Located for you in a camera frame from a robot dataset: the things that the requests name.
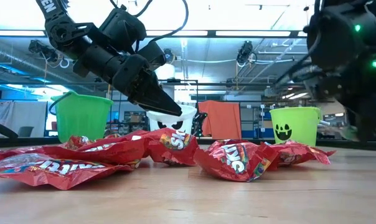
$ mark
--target candy wrapper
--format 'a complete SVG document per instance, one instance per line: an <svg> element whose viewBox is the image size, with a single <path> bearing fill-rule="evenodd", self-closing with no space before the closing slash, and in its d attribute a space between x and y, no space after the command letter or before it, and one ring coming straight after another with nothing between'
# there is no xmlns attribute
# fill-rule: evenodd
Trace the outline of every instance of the candy wrapper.
<svg viewBox="0 0 376 224"><path fill-rule="evenodd" d="M310 147L294 141L287 141L284 144L270 145L279 153L277 159L270 165L270 170L276 170L279 166L291 166L316 159L322 164L330 164L328 156L336 151L324 152L315 147Z"/></svg>
<svg viewBox="0 0 376 224"><path fill-rule="evenodd" d="M80 159L136 167L141 158L151 156L154 162L193 166L194 153L198 148L194 136L164 128L152 132L135 131L125 136L112 134L97 141L72 136L68 142L59 146L34 146L0 151L0 160L23 153L39 153L54 159Z"/></svg>
<svg viewBox="0 0 376 224"><path fill-rule="evenodd" d="M133 170L131 166L113 166L101 162L53 159L43 154L20 154L0 160L0 177L31 186L50 184L68 190L82 182L106 177L117 170Z"/></svg>
<svg viewBox="0 0 376 224"><path fill-rule="evenodd" d="M23 147L0 151L0 160L24 153L39 153L54 159L78 159L83 161L125 164L136 167L152 139L129 135L90 142L85 137L71 137L60 146Z"/></svg>
<svg viewBox="0 0 376 224"><path fill-rule="evenodd" d="M150 156L154 162L169 165L195 165L194 154L199 149L195 136L163 128L144 134L143 137L153 139L144 156Z"/></svg>
<svg viewBox="0 0 376 224"><path fill-rule="evenodd" d="M197 150L195 161L203 170L216 177L249 182L259 178L277 156L278 152L267 145L217 141L208 149Z"/></svg>

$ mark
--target table surface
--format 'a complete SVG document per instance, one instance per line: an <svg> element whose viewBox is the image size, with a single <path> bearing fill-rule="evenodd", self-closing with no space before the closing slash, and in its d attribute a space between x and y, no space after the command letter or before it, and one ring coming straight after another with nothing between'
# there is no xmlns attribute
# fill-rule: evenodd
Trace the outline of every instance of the table surface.
<svg viewBox="0 0 376 224"><path fill-rule="evenodd" d="M147 159L68 191L0 179L0 223L376 223L376 152L337 149L330 159L252 183Z"/></svg>

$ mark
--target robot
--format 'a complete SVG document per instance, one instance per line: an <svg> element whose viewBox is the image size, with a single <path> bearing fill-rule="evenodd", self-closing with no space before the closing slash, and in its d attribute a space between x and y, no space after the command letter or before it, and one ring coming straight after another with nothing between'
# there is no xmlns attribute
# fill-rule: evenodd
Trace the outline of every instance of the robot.
<svg viewBox="0 0 376 224"><path fill-rule="evenodd" d="M141 12L132 16L124 6L113 3L115 8L97 28L89 22L74 23L67 14L68 0L36 1L50 43L74 60L75 73L82 77L94 73L146 110L181 115L181 108L161 89L153 72L166 62L156 43L159 38L141 50L132 48L146 37L145 26L137 19ZM315 99L335 98L346 107L357 137L372 139L376 130L376 1L316 0L314 15L303 31L308 34L307 56L282 74L274 88L292 80L304 82ZM311 65L318 69L298 75L297 71Z"/></svg>

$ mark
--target white bucket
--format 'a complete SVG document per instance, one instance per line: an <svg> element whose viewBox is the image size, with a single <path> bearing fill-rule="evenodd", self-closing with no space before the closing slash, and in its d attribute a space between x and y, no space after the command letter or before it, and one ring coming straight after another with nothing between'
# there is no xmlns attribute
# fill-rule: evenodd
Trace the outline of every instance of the white bucket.
<svg viewBox="0 0 376 224"><path fill-rule="evenodd" d="M171 128L190 134L192 129L192 121L194 120L197 110L193 106L179 106L182 110L182 114L179 117L153 111L146 112L146 116L149 118L151 131L161 128Z"/></svg>

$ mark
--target orange cloth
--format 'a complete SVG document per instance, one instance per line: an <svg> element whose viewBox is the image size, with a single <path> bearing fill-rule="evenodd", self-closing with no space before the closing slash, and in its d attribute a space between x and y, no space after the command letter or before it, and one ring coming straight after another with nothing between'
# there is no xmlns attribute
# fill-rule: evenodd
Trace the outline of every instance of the orange cloth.
<svg viewBox="0 0 376 224"><path fill-rule="evenodd" d="M213 139L241 139L240 110L238 103L205 101L199 103L199 111L207 113L202 129L203 135Z"/></svg>

